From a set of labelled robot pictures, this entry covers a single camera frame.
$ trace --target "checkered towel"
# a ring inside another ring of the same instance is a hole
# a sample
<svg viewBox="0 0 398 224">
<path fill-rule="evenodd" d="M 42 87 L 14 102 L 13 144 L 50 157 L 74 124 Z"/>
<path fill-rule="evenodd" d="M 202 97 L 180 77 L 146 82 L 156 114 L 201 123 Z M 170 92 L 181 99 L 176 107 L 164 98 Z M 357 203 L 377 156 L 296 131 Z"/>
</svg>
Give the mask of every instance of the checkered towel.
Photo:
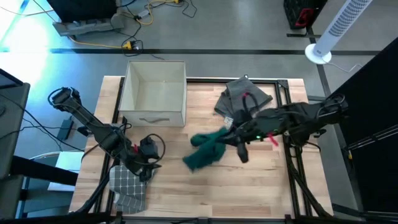
<svg viewBox="0 0 398 224">
<path fill-rule="evenodd" d="M 115 193 L 116 210 L 128 214 L 144 211 L 147 184 L 125 166 L 114 166 L 109 174 L 109 189 Z"/>
</svg>

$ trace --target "wooden table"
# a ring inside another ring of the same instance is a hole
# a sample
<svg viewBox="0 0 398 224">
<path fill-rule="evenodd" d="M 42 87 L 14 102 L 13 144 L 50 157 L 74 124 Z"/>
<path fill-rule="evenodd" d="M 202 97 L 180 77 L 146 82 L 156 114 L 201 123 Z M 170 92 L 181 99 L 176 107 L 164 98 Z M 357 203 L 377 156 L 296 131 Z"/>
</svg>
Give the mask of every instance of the wooden table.
<svg viewBox="0 0 398 224">
<path fill-rule="evenodd" d="M 110 123 L 113 117 L 121 77 L 104 77 L 95 116 Z M 292 102 L 308 101 L 302 79 L 288 79 Z M 274 87 L 258 85 L 274 100 L 265 108 L 276 107 Z M 228 217 L 228 218 L 284 218 L 291 214 L 292 199 L 282 138 L 279 146 L 264 142 L 248 145 L 249 162 L 241 163 L 236 148 L 227 146 L 220 162 L 193 174 L 182 157 L 194 152 L 189 139 L 196 133 L 216 131 L 224 125 L 223 118 L 214 113 L 214 105 L 224 91 L 225 84 L 189 83 L 187 85 L 187 121 L 184 128 L 133 127 L 126 135 L 139 142 L 156 133 L 166 142 L 163 165 L 147 188 L 147 210 L 123 216 L 139 217 Z M 281 92 L 285 103 L 284 92 Z M 89 139 L 86 148 L 96 143 Z M 303 164 L 308 188 L 326 211 L 333 214 L 323 173 L 320 152 L 313 146 L 303 148 Z M 104 151 L 96 149 L 81 165 L 70 211 L 77 210 L 92 194 L 100 179 Z M 101 211 L 105 211 L 108 188 L 103 193 Z M 304 205 L 298 190 L 301 214 Z"/>
</svg>

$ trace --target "gray floor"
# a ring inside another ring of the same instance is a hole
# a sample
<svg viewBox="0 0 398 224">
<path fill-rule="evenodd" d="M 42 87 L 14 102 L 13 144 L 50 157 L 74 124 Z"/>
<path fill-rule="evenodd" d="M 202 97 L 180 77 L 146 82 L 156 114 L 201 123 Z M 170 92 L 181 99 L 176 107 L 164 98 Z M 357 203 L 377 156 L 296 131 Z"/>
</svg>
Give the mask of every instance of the gray floor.
<svg viewBox="0 0 398 224">
<path fill-rule="evenodd" d="M 49 9 L 46 0 L 38 0 Z M 137 35 L 146 49 L 262 49 L 303 50 L 308 39 L 288 38 L 291 31 L 282 7 L 282 0 L 193 0 L 198 8 L 194 19 L 181 14 L 182 8 L 162 6 L 154 9 L 155 21 L 143 26 Z M 344 0 L 330 0 L 313 25 L 316 34 L 322 34 Z M 130 8 L 138 13 L 145 0 L 137 0 Z M 24 13 L 40 11 L 30 1 Z M 382 50 L 398 36 L 398 1 L 374 0 L 353 24 L 334 50 Z M 51 16 L 57 19 L 54 12 Z M 124 33 L 133 34 L 138 25 L 128 18 Z M 10 53 L 0 53 L 0 67 L 32 85 L 27 109 L 47 126 L 60 126 L 69 114 L 53 109 L 47 95 L 61 86 L 72 86 L 81 92 L 82 102 L 94 111 L 102 79 L 105 75 L 124 75 L 130 59 L 153 59 L 150 55 L 126 58 L 121 54 L 51 54 L 51 49 L 97 48 L 78 45 L 67 37 L 60 37 L 52 27 L 52 20 L 41 14 L 16 17 L 6 35 L 0 37 L 0 47 Z M 79 35 L 79 41 L 117 45 L 126 38 L 115 32 L 95 32 Z M 184 60 L 189 77 L 250 77 L 303 78 L 308 95 L 325 96 L 317 67 L 304 55 L 158 55 L 170 60 Z M 332 62 L 349 70 L 353 65 L 364 65 L 373 56 L 334 56 Z M 325 65 L 331 91 L 336 90 L 358 69 L 350 73 Z M 68 143 L 84 147 L 86 138 L 72 133 Z M 352 188 L 343 164 L 333 128 L 321 137 L 319 143 L 331 201 L 356 208 Z M 16 155 L 32 157 L 57 151 L 57 145 L 40 131 L 28 129 L 20 134 Z"/>
</svg>

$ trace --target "white tower fan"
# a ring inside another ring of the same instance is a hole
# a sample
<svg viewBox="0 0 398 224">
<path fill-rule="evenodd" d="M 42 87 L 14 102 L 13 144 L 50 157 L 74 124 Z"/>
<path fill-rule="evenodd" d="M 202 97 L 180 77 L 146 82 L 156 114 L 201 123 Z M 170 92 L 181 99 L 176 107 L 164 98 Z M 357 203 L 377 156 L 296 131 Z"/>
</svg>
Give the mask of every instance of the white tower fan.
<svg viewBox="0 0 398 224">
<path fill-rule="evenodd" d="M 319 65 L 330 62 L 330 50 L 371 2 L 372 0 L 347 0 L 319 41 L 305 48 L 307 58 Z"/>
</svg>

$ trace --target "green cloth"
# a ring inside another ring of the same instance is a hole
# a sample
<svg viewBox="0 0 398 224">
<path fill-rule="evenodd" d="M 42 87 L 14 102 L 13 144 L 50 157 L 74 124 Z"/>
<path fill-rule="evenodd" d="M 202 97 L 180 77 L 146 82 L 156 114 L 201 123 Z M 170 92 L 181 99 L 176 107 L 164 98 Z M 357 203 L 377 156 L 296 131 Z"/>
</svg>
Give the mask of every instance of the green cloth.
<svg viewBox="0 0 398 224">
<path fill-rule="evenodd" d="M 182 161 L 191 171 L 211 165 L 223 157 L 226 145 L 216 142 L 216 139 L 227 133 L 227 129 L 222 127 L 219 131 L 210 134 L 196 134 L 191 138 L 192 146 L 199 146 L 199 149 L 192 155 L 184 157 Z"/>
</svg>

